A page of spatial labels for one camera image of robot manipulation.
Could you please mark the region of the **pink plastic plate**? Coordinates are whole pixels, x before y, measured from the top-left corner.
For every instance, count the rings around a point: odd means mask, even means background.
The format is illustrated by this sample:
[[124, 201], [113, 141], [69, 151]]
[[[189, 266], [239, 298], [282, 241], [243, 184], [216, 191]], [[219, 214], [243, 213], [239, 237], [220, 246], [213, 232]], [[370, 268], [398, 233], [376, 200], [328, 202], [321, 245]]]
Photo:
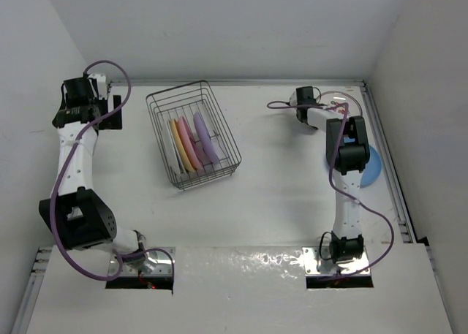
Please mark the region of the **pink plastic plate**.
[[190, 132], [190, 128], [188, 123], [186, 122], [185, 117], [181, 116], [176, 122], [178, 133], [181, 137], [181, 141], [184, 145], [185, 151], [189, 160], [194, 167], [195, 170], [202, 170], [203, 164], [197, 156], [195, 151], [195, 142], [192, 139], [192, 133]]

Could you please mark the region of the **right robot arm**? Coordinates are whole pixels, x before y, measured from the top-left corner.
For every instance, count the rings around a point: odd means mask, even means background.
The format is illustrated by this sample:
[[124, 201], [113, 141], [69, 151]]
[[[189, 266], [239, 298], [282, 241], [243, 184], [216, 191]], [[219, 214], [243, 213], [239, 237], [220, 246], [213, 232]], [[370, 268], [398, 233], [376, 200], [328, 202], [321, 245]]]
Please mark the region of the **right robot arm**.
[[321, 94], [313, 86], [294, 90], [290, 105], [297, 119], [325, 133], [328, 177], [335, 191], [335, 220], [331, 230], [329, 259], [335, 263], [361, 257], [364, 241], [359, 222], [361, 179], [370, 159], [364, 118], [349, 115], [347, 102], [320, 103]]

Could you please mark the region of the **yellow plastic plate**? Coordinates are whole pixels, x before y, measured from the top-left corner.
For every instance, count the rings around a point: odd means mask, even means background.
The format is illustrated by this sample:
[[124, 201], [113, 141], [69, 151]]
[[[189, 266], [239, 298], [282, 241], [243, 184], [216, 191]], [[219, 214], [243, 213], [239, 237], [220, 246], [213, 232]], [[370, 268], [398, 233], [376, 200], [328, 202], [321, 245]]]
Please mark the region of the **yellow plastic plate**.
[[186, 151], [185, 151], [185, 148], [184, 148], [184, 145], [181, 141], [181, 137], [178, 133], [178, 128], [177, 128], [177, 125], [176, 125], [176, 120], [175, 119], [171, 119], [169, 121], [169, 125], [170, 125], [170, 130], [171, 130], [171, 133], [172, 133], [172, 136], [173, 136], [173, 139], [175, 141], [175, 146], [178, 150], [178, 154], [181, 158], [181, 161], [182, 161], [182, 165], [184, 166], [184, 169], [187, 171], [187, 172], [194, 172], [195, 169], [194, 167], [192, 166], [190, 160], [189, 160], [189, 157], [187, 156], [186, 154]]

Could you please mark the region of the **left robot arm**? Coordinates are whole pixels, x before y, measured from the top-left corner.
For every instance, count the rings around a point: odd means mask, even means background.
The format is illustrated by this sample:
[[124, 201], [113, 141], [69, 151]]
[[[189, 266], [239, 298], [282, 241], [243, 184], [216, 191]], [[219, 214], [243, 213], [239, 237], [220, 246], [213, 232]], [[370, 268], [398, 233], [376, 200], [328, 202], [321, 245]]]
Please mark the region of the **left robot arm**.
[[108, 93], [107, 78], [100, 73], [62, 83], [61, 104], [52, 120], [59, 138], [58, 175], [50, 198], [39, 202], [39, 214], [64, 256], [71, 250], [97, 249], [136, 262], [143, 236], [117, 225], [93, 185], [99, 132], [122, 127], [121, 111], [110, 113]]

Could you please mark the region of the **purple plastic plate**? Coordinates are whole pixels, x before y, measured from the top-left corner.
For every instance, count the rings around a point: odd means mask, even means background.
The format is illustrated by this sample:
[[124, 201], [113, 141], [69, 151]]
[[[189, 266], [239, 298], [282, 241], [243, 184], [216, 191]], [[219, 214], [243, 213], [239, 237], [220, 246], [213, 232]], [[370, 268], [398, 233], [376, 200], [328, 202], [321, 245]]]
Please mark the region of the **purple plastic plate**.
[[197, 136], [201, 142], [202, 148], [205, 155], [208, 157], [212, 164], [219, 164], [219, 157], [216, 154], [215, 148], [211, 142], [211, 137], [208, 132], [208, 127], [205, 124], [203, 117], [200, 112], [196, 112], [193, 115], [193, 121]]

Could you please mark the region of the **white plate orange sunburst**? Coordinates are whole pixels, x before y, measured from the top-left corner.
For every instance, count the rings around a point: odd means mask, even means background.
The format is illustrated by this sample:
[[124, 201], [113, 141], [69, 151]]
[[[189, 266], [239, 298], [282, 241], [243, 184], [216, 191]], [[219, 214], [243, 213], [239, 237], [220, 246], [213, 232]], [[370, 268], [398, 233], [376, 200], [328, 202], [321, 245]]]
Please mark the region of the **white plate orange sunburst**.
[[167, 137], [169, 141], [169, 149], [168, 149], [168, 159], [170, 160], [171, 167], [176, 175], [182, 175], [185, 173], [184, 166], [179, 158], [178, 151], [176, 144], [173, 139], [173, 134], [171, 132], [169, 121], [166, 122], [167, 127]]

